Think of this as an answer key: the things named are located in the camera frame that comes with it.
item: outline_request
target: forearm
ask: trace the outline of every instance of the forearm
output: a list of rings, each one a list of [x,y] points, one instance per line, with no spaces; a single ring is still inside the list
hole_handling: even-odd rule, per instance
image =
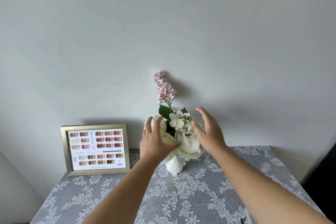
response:
[[[228,147],[214,157],[257,223],[330,223]]]
[[[134,223],[157,165],[140,159],[94,209],[83,224]]]

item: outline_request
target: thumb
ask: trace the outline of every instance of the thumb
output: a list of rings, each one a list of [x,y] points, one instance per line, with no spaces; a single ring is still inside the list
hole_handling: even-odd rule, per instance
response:
[[[168,150],[169,152],[175,150],[177,147],[179,147],[181,145],[181,142],[175,142],[173,144],[169,144],[168,145]]]
[[[196,132],[197,137],[199,138],[201,135],[204,134],[204,131],[200,128],[200,126],[195,122],[195,121],[191,121],[192,124],[192,128],[194,129],[194,131]]]

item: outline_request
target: white vase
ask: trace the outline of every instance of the white vase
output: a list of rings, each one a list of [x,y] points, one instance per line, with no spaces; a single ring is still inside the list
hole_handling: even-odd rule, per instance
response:
[[[168,163],[165,164],[167,170],[176,176],[179,172],[182,171],[183,167],[186,165],[186,161],[183,158],[174,156]]]

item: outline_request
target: dark area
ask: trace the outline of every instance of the dark area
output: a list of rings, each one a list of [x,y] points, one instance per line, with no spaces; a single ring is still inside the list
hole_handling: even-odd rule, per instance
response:
[[[336,187],[336,144],[325,158],[305,180],[302,187],[313,199],[321,211],[332,222],[336,223],[335,203]]]

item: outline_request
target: person's left hand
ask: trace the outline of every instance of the person's left hand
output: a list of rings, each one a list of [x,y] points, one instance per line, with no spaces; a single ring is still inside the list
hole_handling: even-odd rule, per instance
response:
[[[162,141],[160,134],[160,122],[162,120],[162,116],[155,121],[153,131],[151,127],[152,118],[152,116],[148,118],[145,130],[142,133],[142,140],[140,142],[140,159],[147,160],[157,166],[171,151],[181,145],[181,142],[165,144]]]

